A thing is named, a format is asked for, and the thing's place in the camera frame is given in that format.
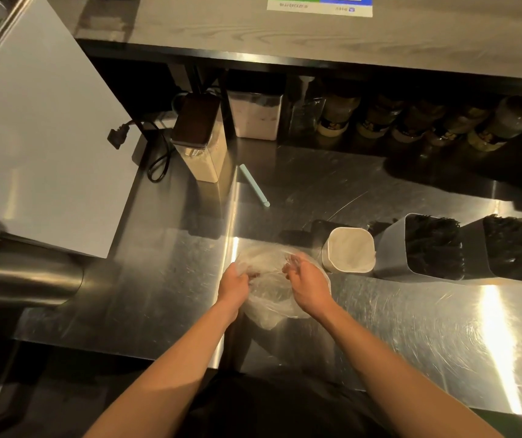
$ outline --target person's left arm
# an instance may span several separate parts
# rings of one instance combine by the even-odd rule
[[[96,420],[84,438],[162,438],[180,427],[222,335],[249,295],[232,263],[216,303]]]

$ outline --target stainless steel countertop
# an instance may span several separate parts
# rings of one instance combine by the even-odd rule
[[[128,51],[522,78],[522,0],[373,0],[373,18],[267,11],[267,0],[48,1],[76,38]]]
[[[140,173],[109,258],[89,261],[72,301],[25,309],[15,337],[155,359],[213,304],[221,273],[247,246],[294,245],[316,256],[336,224],[366,228],[409,212],[462,224],[492,213],[522,216],[522,191],[496,181],[482,180],[477,190],[485,192],[471,196],[392,176],[377,156],[246,139],[230,153],[217,185],[198,184],[179,157],[162,183]],[[247,164],[270,208],[238,181],[233,161]],[[341,306],[464,404],[522,413],[522,285],[330,279]],[[239,318],[221,366],[276,365],[360,387],[315,321],[263,331]]]

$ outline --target teal stick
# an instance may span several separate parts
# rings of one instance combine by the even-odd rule
[[[249,184],[251,186],[253,186],[253,190],[257,194],[257,197],[259,197],[259,200],[261,200],[261,203],[263,203],[263,205],[265,207],[271,206],[271,204],[269,204],[269,201],[267,201],[267,198],[265,197],[265,194],[263,193],[263,191],[261,190],[261,188],[259,187],[259,185],[255,181],[255,179],[253,178],[253,176],[249,172],[249,169],[247,169],[247,166],[240,165],[239,169],[244,174],[245,178],[247,178],[247,181],[249,182]]]

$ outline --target white appliance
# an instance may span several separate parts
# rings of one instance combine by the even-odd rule
[[[137,166],[140,131],[46,0],[0,22],[0,225],[12,235],[106,257]]]

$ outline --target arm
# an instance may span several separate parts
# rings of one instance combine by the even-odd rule
[[[405,438],[502,438],[490,425],[412,368],[332,299],[320,270],[300,255],[284,272],[295,301],[348,357],[368,393]]]
[[[226,328],[249,294],[249,278],[231,264],[216,303],[96,420],[84,438],[173,436]]]

